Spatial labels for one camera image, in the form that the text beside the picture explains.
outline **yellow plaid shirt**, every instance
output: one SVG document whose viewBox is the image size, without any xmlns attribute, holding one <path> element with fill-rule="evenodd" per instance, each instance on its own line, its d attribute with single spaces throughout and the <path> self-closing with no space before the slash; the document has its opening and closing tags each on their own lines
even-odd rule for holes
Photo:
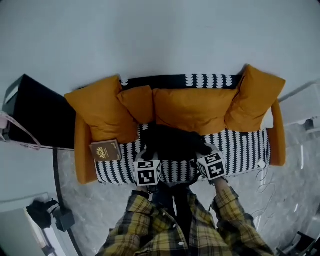
<svg viewBox="0 0 320 256">
<path fill-rule="evenodd" d="M 211 213 L 195 194 L 188 194 L 188 203 L 193 217 L 190 237 L 184 237 L 182 229 L 166 209 L 157 208 L 141 195 L 132 195 L 124 216 L 97 255 L 274 255 L 231 187 L 218 194 L 211 205 L 217 213 L 218 229 Z"/>
</svg>

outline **sofa armrest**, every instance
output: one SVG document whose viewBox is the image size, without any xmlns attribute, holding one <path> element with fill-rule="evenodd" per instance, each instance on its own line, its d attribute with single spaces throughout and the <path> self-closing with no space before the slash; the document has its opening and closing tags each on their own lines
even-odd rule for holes
<svg viewBox="0 0 320 256">
<path fill-rule="evenodd" d="M 274 124 L 272 129 L 267 129 L 271 149 L 270 165 L 283 166 L 286 163 L 286 138 L 278 100 L 271 109 Z"/>
<path fill-rule="evenodd" d="M 75 172 L 81 184 L 96 181 L 96 167 L 89 145 L 92 142 L 89 125 L 76 114 L 74 132 Z"/>
</svg>

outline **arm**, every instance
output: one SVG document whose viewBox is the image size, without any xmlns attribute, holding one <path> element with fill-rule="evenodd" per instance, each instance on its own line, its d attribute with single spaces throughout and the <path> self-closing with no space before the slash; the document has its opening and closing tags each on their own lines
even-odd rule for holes
<svg viewBox="0 0 320 256">
<path fill-rule="evenodd" d="M 218 232 L 231 250 L 239 255 L 274 255 L 258 234 L 253 217 L 241 206 L 236 192 L 222 178 L 214 184 L 216 197 L 212 208 L 219 220 Z"/>
<path fill-rule="evenodd" d="M 141 240 L 149 234 L 153 209 L 147 196 L 148 193 L 141 187 L 132 192 L 123 217 L 110 232 L 97 256 L 130 256 L 141 248 Z"/>
</svg>

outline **book cover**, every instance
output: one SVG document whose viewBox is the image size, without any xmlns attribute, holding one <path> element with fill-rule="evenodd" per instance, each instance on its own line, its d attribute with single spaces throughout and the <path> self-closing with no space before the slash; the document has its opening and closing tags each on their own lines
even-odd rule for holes
<svg viewBox="0 0 320 256">
<path fill-rule="evenodd" d="M 90 149 L 96 162 L 118 161 L 122 158 L 116 139 L 93 142 L 90 144 Z"/>
</svg>

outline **orange pillow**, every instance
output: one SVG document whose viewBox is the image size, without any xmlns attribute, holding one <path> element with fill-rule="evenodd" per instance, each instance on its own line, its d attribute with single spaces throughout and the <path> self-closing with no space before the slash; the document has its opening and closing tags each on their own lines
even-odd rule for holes
<svg viewBox="0 0 320 256">
<path fill-rule="evenodd" d="M 138 125 L 117 99 L 120 91 L 119 78 L 112 76 L 64 95 L 90 126 L 94 142 L 117 139 L 129 143 L 137 139 Z"/>
<path fill-rule="evenodd" d="M 200 135 L 219 133 L 236 94 L 230 89 L 154 89 L 156 123 Z"/>
<path fill-rule="evenodd" d="M 139 124 L 154 120 L 154 102 L 149 85 L 122 91 L 117 98 Z"/>
<path fill-rule="evenodd" d="M 286 80 L 248 65 L 240 81 L 239 94 L 225 115 L 225 124 L 236 132 L 256 132 L 267 110 L 277 100 Z"/>
</svg>

